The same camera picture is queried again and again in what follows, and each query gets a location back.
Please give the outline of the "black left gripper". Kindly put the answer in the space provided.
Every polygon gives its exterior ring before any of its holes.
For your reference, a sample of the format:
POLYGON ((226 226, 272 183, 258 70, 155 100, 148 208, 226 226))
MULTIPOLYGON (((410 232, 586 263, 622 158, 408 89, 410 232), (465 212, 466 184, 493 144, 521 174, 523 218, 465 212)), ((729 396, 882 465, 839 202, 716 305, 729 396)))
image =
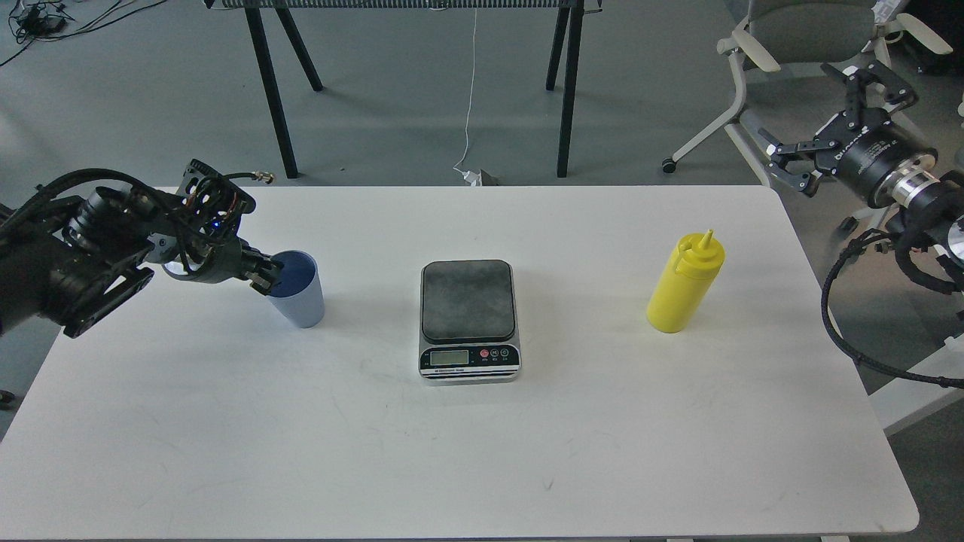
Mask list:
POLYGON ((221 175, 197 159, 186 165, 175 198, 183 221, 173 233, 149 236, 154 250, 147 261, 161 264, 175 280, 217 284, 239 279, 269 295, 285 264, 238 237, 241 217, 255 208, 255 200, 234 184, 241 178, 254 181, 256 172, 221 175))

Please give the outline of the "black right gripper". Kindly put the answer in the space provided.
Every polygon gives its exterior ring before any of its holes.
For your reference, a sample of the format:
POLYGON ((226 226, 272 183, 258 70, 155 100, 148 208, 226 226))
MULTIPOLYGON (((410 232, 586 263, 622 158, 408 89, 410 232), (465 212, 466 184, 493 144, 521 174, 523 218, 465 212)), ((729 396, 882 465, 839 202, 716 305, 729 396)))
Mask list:
POLYGON ((820 68, 824 75, 846 86, 843 114, 837 114, 828 125, 829 139, 826 140, 784 144, 765 128, 758 128, 757 134, 768 143, 765 153, 769 160, 764 172, 812 198, 819 189, 822 174, 792 174, 786 166, 804 161, 815 166, 817 155, 829 152, 829 175, 860 196, 867 207, 881 209, 892 205, 894 198, 889 195, 892 182, 887 181, 888 176, 906 165, 931 169, 938 158, 932 145, 923 143, 912 131, 894 121, 885 120, 889 114, 915 105, 918 93, 881 62, 864 68, 848 66, 846 71, 824 62, 820 68), (865 91, 871 84, 883 88, 887 108, 867 106, 865 91))

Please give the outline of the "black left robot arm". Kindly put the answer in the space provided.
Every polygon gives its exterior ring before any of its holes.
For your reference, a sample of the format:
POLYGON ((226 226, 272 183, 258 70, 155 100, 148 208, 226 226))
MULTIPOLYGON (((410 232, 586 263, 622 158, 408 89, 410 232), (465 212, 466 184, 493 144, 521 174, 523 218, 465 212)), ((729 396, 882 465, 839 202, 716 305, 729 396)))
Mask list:
POLYGON ((239 236, 256 206, 239 178, 274 181, 193 159, 171 193, 116 169, 76 169, 39 185, 21 207, 3 207, 2 332, 41 317, 66 336, 83 335, 138 294, 154 265, 183 282, 278 291, 288 264, 239 236))

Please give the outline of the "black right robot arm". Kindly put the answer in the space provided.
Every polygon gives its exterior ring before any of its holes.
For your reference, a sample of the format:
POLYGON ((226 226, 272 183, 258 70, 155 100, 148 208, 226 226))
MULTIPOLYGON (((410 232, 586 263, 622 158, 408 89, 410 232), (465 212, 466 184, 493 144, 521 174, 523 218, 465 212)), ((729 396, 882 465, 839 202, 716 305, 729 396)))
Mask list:
POLYGON ((764 171, 795 191, 813 196, 823 179, 843 183, 870 209, 895 206, 882 227, 868 227, 840 250, 822 283, 824 329, 858 367, 894 379, 960 390, 962 379, 923 375, 875 360, 847 342, 829 311, 834 282, 844 265, 872 245, 886 245, 895 265, 919 288, 944 296, 962 292, 962 173, 934 172, 938 152, 895 120, 918 95, 888 66, 824 62, 822 72, 844 88, 843 107, 809 140, 784 143, 765 129, 764 171))

